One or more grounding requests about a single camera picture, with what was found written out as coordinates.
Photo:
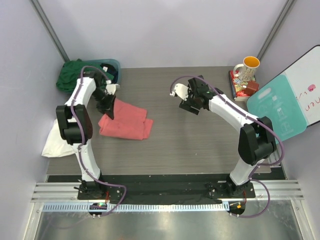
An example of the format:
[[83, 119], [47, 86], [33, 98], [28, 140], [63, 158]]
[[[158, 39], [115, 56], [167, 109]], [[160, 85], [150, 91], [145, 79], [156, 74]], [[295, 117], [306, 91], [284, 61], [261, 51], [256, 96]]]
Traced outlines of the pink t-shirt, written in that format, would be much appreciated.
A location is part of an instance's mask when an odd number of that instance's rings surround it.
[[104, 114], [99, 120], [100, 135], [139, 141], [149, 138], [154, 121], [147, 117], [145, 108], [116, 99], [113, 113], [113, 119]]

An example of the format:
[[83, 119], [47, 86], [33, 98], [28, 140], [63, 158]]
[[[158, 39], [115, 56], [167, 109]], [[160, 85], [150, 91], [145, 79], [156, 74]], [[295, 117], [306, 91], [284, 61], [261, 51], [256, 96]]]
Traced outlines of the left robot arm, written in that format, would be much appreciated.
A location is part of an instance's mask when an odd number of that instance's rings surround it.
[[116, 89], [102, 89], [103, 79], [111, 82], [100, 70], [82, 68], [71, 97], [55, 110], [60, 136], [73, 149], [81, 170], [80, 185], [75, 188], [80, 200], [100, 200], [107, 194], [107, 186], [103, 184], [103, 175], [92, 149], [93, 124], [87, 111], [90, 98], [94, 98], [98, 112], [114, 119]]

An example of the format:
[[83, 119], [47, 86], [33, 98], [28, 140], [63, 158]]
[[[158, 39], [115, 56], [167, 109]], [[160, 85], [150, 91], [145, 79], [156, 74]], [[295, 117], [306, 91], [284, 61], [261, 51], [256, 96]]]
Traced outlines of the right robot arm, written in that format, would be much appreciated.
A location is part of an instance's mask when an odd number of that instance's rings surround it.
[[223, 118], [239, 134], [239, 160], [226, 178], [224, 190], [233, 198], [243, 194], [256, 168], [276, 150], [272, 122], [268, 117], [256, 117], [234, 104], [220, 89], [211, 88], [202, 76], [188, 84], [171, 86], [171, 96], [181, 98], [179, 107], [195, 115], [201, 109]]

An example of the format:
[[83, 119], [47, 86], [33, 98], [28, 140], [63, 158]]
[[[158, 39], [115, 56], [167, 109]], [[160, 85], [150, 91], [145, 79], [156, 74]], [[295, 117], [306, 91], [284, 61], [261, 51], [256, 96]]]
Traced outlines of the dark navy t-shirt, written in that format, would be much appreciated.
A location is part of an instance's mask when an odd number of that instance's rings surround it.
[[107, 63], [101, 63], [100, 66], [105, 72], [108, 73], [109, 78], [112, 80], [112, 83], [117, 83], [119, 75], [118, 70], [114, 66]]

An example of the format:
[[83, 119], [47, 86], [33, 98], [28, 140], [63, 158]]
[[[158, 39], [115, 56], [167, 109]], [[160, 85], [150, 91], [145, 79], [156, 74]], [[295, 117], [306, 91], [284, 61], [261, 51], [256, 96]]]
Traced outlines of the red book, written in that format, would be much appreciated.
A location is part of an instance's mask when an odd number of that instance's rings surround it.
[[[228, 72], [229, 84], [231, 88], [232, 97], [235, 101], [245, 102], [247, 101], [258, 89], [259, 84], [256, 82], [255, 78], [252, 81], [242, 81], [239, 78], [235, 77], [233, 71]], [[253, 93], [246, 94], [246, 88], [250, 85], [254, 89]]]

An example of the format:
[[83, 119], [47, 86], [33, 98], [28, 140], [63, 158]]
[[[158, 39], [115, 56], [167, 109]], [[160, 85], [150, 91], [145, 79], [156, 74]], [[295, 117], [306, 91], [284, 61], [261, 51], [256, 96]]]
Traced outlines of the blue plastic bin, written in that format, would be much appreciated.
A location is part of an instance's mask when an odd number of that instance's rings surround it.
[[113, 84], [121, 84], [122, 81], [122, 69], [120, 63], [112, 58], [107, 58], [107, 59], [94, 59], [94, 60], [85, 60], [86, 63], [96, 63], [96, 64], [103, 64], [103, 65], [110, 65], [112, 66], [116, 71], [117, 74], [113, 78], [112, 83]]

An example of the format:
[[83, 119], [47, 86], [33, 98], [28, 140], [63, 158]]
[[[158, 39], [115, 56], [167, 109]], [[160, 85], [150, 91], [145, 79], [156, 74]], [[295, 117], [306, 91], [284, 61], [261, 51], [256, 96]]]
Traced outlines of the green t-shirt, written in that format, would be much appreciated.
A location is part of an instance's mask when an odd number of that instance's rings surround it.
[[77, 79], [81, 69], [85, 65], [86, 63], [81, 59], [65, 62], [56, 81], [57, 89], [61, 92], [71, 94], [77, 85]]

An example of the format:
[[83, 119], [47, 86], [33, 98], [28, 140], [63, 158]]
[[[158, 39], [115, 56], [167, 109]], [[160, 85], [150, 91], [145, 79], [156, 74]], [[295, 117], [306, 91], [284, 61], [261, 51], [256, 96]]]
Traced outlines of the small brown box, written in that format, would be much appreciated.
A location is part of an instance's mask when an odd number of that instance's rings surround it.
[[255, 81], [248, 81], [246, 88], [244, 89], [244, 94], [252, 96], [259, 90], [259, 84]]

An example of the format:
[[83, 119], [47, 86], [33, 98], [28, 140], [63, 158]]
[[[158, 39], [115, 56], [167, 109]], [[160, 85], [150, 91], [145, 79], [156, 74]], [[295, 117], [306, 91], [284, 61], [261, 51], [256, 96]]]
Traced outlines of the folded white t-shirt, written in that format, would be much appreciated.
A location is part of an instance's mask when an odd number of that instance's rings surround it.
[[73, 148], [63, 140], [60, 135], [58, 120], [55, 119], [53, 126], [47, 136], [41, 156], [46, 158], [61, 158], [73, 155]]

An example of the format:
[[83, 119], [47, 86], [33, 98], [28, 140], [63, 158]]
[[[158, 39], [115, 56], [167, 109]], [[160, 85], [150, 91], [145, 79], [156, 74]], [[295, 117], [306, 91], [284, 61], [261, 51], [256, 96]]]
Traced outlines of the white mug orange inside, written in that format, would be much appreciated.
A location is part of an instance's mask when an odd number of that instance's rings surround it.
[[254, 56], [247, 56], [243, 63], [237, 64], [233, 68], [233, 76], [244, 82], [252, 81], [255, 73], [260, 66], [260, 60]]

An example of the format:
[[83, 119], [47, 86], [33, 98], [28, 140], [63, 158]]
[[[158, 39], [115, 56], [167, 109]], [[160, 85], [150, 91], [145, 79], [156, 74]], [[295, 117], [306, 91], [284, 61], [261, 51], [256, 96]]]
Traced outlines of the teal folding board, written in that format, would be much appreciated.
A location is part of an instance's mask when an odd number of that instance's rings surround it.
[[252, 95], [247, 110], [259, 118], [268, 117], [281, 141], [307, 128], [307, 120], [286, 75], [280, 74]]

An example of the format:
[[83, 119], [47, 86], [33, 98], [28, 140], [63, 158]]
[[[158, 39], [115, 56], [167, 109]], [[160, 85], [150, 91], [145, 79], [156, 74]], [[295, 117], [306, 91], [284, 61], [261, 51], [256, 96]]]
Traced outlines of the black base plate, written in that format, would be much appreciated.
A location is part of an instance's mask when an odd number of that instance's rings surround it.
[[224, 190], [226, 179], [226, 174], [104, 175], [103, 180], [111, 184], [106, 195], [89, 199], [107, 199], [116, 204], [124, 198], [122, 203], [126, 205], [193, 205], [255, 198], [251, 182], [242, 195], [230, 196]]

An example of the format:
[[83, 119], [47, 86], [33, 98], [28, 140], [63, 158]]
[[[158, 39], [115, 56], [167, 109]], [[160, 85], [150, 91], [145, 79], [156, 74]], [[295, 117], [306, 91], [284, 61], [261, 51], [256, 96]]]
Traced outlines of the whiteboard with black frame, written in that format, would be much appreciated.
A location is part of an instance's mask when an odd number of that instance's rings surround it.
[[320, 46], [315, 45], [272, 78], [285, 76], [288, 85], [310, 127], [320, 122]]

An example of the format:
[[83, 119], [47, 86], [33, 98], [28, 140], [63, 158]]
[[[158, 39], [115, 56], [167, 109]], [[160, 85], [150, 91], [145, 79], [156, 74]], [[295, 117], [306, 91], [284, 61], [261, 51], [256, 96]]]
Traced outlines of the aluminium rail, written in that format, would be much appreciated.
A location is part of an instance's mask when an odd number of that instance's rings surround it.
[[110, 189], [102, 196], [78, 198], [76, 182], [37, 183], [31, 202], [42, 204], [44, 212], [89, 212], [92, 215], [114, 210], [126, 212], [204, 212], [227, 211], [250, 201], [303, 200], [296, 180], [253, 182], [237, 196], [228, 196], [221, 183], [131, 182], [122, 197], [122, 189]]

